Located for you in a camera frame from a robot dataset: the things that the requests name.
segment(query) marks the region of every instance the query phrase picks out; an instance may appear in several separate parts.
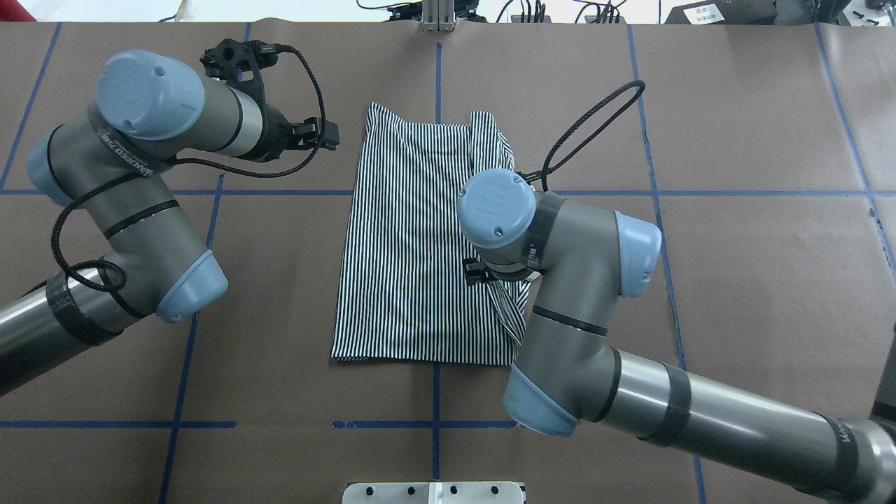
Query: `blue joint cap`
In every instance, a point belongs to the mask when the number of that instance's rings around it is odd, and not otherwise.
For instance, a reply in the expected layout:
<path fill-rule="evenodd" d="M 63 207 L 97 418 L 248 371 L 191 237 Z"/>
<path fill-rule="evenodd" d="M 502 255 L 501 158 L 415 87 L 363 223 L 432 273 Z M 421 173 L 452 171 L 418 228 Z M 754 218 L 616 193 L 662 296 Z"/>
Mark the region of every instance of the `blue joint cap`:
<path fill-rule="evenodd" d="M 532 187 L 509 169 L 481 171 L 457 199 L 461 231 L 479 248 L 501 248 L 521 237 L 535 216 Z"/>
<path fill-rule="evenodd" d="M 202 114 L 202 79 L 185 63 L 140 49 L 106 62 L 97 83 L 99 112 L 118 131 L 141 140 L 182 134 Z"/>
<path fill-rule="evenodd" d="M 647 285 L 657 267 L 659 246 L 663 235 L 650 222 L 616 211 L 616 229 L 619 232 L 619 267 L 622 272 L 624 298 L 638 298 L 647 291 Z"/>
<path fill-rule="evenodd" d="M 62 190 L 56 177 L 53 176 L 53 170 L 50 169 L 50 136 L 52 135 L 48 135 L 28 152 L 28 160 L 25 161 L 28 178 L 31 179 L 31 184 L 49 196 L 53 203 L 68 206 L 73 199 Z"/>
<path fill-rule="evenodd" d="M 156 315 L 169 324 L 180 322 L 221 297 L 227 286 L 218 261 L 211 250 L 206 250 L 165 294 L 156 307 Z"/>
<path fill-rule="evenodd" d="M 565 438 L 579 424 L 579 419 L 542 392 L 516 364 L 510 366 L 504 409 L 524 427 L 551 436 Z"/>

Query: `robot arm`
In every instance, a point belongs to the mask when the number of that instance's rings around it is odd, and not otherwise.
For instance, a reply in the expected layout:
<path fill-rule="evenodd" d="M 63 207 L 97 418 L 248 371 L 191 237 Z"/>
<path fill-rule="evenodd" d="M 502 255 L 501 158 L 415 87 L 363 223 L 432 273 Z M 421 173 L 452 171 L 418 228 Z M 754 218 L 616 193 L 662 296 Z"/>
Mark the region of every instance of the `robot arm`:
<path fill-rule="evenodd" d="M 618 297 L 638 297 L 650 281 L 661 241 L 653 224 L 536 195 L 502 169 L 467 183 L 458 215 L 487 276 L 544 275 L 504 395 L 519 423 L 569 436 L 579 419 L 599 421 L 832 502 L 896 499 L 891 422 L 829 418 L 607 344 Z"/>
<path fill-rule="evenodd" d="M 96 193 L 82 207 L 113 249 L 103 259 L 119 269 L 59 272 L 0 308 L 0 395 L 153 312 L 175 323 L 225 292 L 205 239 L 158 175 L 185 148 L 258 162 L 312 144 L 332 149 L 338 129 L 325 117 L 292 124 L 264 101 L 259 70 L 288 49 L 224 40 L 202 62 L 227 84 L 169 57 L 119 53 L 99 78 L 96 102 L 31 151 L 29 176 L 55 203 Z M 244 71 L 254 79 L 239 81 Z"/>

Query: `blue tape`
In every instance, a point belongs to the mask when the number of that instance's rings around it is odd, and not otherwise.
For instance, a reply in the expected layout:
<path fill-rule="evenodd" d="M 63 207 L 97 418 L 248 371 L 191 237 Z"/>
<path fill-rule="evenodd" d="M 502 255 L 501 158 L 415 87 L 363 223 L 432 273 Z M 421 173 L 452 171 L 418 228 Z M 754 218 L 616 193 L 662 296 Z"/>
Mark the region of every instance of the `blue tape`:
<path fill-rule="evenodd" d="M 224 190 L 224 173 L 218 176 L 218 185 L 215 187 L 215 201 L 211 206 L 211 218 L 209 219 L 209 232 L 205 238 L 205 246 L 211 248 L 215 237 L 215 226 L 218 223 L 218 209 Z M 162 484 L 159 489 L 159 504 L 165 504 L 168 500 L 168 486 L 171 483 L 171 469 L 174 466 L 174 456 L 177 452 L 177 435 L 181 429 L 181 415 L 184 411 L 184 397 L 186 396 L 186 383 L 190 377 L 190 363 L 193 360 L 193 348 L 196 342 L 196 329 L 199 326 L 199 313 L 194 313 L 190 321 L 190 334 L 186 339 L 186 354 L 184 367 L 180 372 L 180 386 L 177 389 L 177 403 L 174 410 L 174 422 L 171 426 L 171 437 L 168 439 L 168 455 L 165 457 L 165 471 L 162 474 Z"/>
<path fill-rule="evenodd" d="M 842 102 L 840 102 L 840 93 L 837 91 L 837 84 L 834 83 L 834 76 L 831 72 L 831 64 L 828 61 L 828 51 L 824 46 L 824 37 L 822 37 L 822 26 L 818 22 L 815 23 L 815 37 L 818 38 L 818 48 L 822 53 L 824 73 L 828 78 L 828 85 L 831 86 L 831 95 L 834 98 L 834 105 L 837 108 L 837 113 L 840 115 L 840 123 L 843 124 L 843 131 L 844 133 L 846 133 L 846 138 L 849 142 L 849 149 L 852 151 L 852 158 L 856 162 L 858 177 L 862 180 L 862 188 L 864 188 L 865 196 L 868 198 L 868 205 L 871 207 L 871 211 L 874 212 L 874 225 L 877 228 L 877 236 L 881 240 L 881 245 L 883 245 L 883 253 L 887 258 L 887 265 L 890 267 L 890 275 L 893 277 L 893 280 L 896 280 L 896 264 L 894 264 L 893 262 L 893 253 L 890 249 L 890 241 L 887 239 L 887 233 L 883 229 L 883 224 L 881 223 L 881 214 L 877 211 L 877 205 L 874 203 L 874 197 L 871 193 L 871 186 L 868 184 L 868 176 L 865 173 L 865 165 L 862 164 L 862 158 L 858 155 L 858 148 L 856 147 L 856 140 L 852 135 L 852 128 L 849 127 L 849 122 L 846 119 L 846 113 L 843 111 L 843 104 Z"/>
<path fill-rule="evenodd" d="M 211 242 L 215 238 L 215 227 L 218 225 L 218 209 L 221 205 L 221 197 L 224 191 L 224 173 L 218 176 L 218 186 L 215 187 L 215 201 L 211 205 L 211 218 L 209 219 L 209 232 L 205 236 L 205 247 L 211 248 Z"/>
<path fill-rule="evenodd" d="M 172 421 L 6 420 L 0 429 L 171 429 Z M 181 429 L 235 429 L 235 421 L 185 421 Z"/>
<path fill-rule="evenodd" d="M 632 25 L 626 25 L 628 30 L 628 46 L 632 54 L 632 71 L 636 80 L 641 79 L 638 72 L 638 56 L 634 45 L 634 31 Z M 641 116 L 641 133 L 644 140 L 644 154 L 647 157 L 647 165 L 650 167 L 650 190 L 653 192 L 653 212 L 656 215 L 657 227 L 663 234 L 662 245 L 659 249 L 663 257 L 663 270 L 666 275 L 666 290 L 668 292 L 669 304 L 672 305 L 672 318 L 675 320 L 675 338 L 678 345 L 678 366 L 687 370 L 685 362 L 685 345 L 681 338 L 681 325 L 678 318 L 678 304 L 675 297 L 675 286 L 672 283 L 672 268 L 669 264 L 668 249 L 666 247 L 666 230 L 663 227 L 662 208 L 659 206 L 659 187 L 657 185 L 657 175 L 653 164 L 653 150 L 650 147 L 650 138 L 647 136 L 647 114 L 644 111 L 644 96 L 638 99 L 638 113 Z M 702 467 L 696 457 L 694 458 L 694 473 L 697 479 L 697 493 L 700 497 L 700 504 L 706 504 L 706 490 L 703 485 Z"/>
<path fill-rule="evenodd" d="M 442 365 L 433 362 L 433 481 L 442 479 Z"/>
<path fill-rule="evenodd" d="M 44 80 L 44 74 L 47 72 L 47 67 L 50 63 L 50 57 L 53 56 L 53 49 L 56 47 L 56 41 L 59 39 L 59 31 L 62 29 L 62 23 L 58 22 L 56 24 L 56 29 L 53 30 L 53 38 L 50 39 L 50 45 L 47 47 L 47 53 L 44 55 L 44 62 L 40 65 L 40 71 L 38 72 L 38 78 L 34 82 L 34 87 L 31 89 L 31 96 L 28 98 L 28 104 L 25 105 L 25 112 L 22 114 L 22 121 L 19 123 L 19 129 L 15 132 L 15 138 L 13 138 L 13 147 L 9 150 L 9 157 L 6 158 L 6 164 L 3 167 L 3 174 L 0 175 L 0 189 L 6 185 L 6 179 L 9 177 L 9 171 L 13 167 L 13 161 L 15 160 L 15 152 L 19 148 L 19 142 L 22 141 L 22 135 L 25 133 L 25 125 L 28 124 L 28 117 L 31 115 L 31 108 L 34 107 L 34 100 L 38 97 L 38 90 L 40 90 L 40 84 Z"/>
<path fill-rule="evenodd" d="M 694 456 L 694 474 L 697 475 L 697 498 L 706 504 L 706 485 L 703 484 L 703 465 L 698 456 Z"/>
<path fill-rule="evenodd" d="M 215 196 L 215 189 L 174 189 L 175 196 Z M 630 189 L 571 189 L 554 191 L 560 196 L 653 196 L 653 191 Z M 222 196 L 353 196 L 353 189 L 224 189 Z M 896 191 L 871 191 L 872 197 L 896 197 Z M 43 196 L 37 189 L 2 189 L 1 195 Z M 865 197 L 864 191 L 659 191 L 660 197 Z"/>
<path fill-rule="evenodd" d="M 171 425 L 171 437 L 168 438 L 168 455 L 165 457 L 165 471 L 162 474 L 162 486 L 159 490 L 159 504 L 168 500 L 168 485 L 171 483 L 171 469 L 174 466 L 174 455 L 177 450 L 177 434 L 180 431 L 180 419 L 184 411 L 184 397 L 186 396 L 186 381 L 190 375 L 190 361 L 193 358 L 193 348 L 196 341 L 196 328 L 199 326 L 199 313 L 194 313 L 190 321 L 190 334 L 186 339 L 186 354 L 184 367 L 180 371 L 180 386 L 177 389 L 177 403 L 174 409 L 174 421 Z"/>
<path fill-rule="evenodd" d="M 660 196 L 789 196 L 789 197 L 852 197 L 862 191 L 659 191 Z"/>

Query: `cloth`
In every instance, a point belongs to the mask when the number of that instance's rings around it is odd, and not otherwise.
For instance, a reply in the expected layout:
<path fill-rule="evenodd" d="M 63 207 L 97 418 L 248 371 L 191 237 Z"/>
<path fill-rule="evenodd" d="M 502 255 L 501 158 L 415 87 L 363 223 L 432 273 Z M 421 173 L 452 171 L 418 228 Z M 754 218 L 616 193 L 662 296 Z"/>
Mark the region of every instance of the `cloth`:
<path fill-rule="evenodd" d="M 342 259 L 332 358 L 509 365 L 527 282 L 468 287 L 456 198 L 483 169 L 513 169 L 487 112 L 469 125 L 411 123 L 373 104 Z"/>

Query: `striped shirt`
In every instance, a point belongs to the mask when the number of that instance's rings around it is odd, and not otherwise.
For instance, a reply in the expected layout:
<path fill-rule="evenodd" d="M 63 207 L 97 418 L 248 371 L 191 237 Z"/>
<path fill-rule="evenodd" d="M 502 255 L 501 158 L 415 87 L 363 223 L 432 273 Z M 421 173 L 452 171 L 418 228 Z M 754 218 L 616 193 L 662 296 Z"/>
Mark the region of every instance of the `striped shirt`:
<path fill-rule="evenodd" d="M 509 365 L 529 284 L 466 285 L 461 260 L 476 251 L 455 205 L 473 174 L 513 169 L 510 144 L 482 111 L 437 125 L 373 104 L 366 126 L 332 358 Z"/>

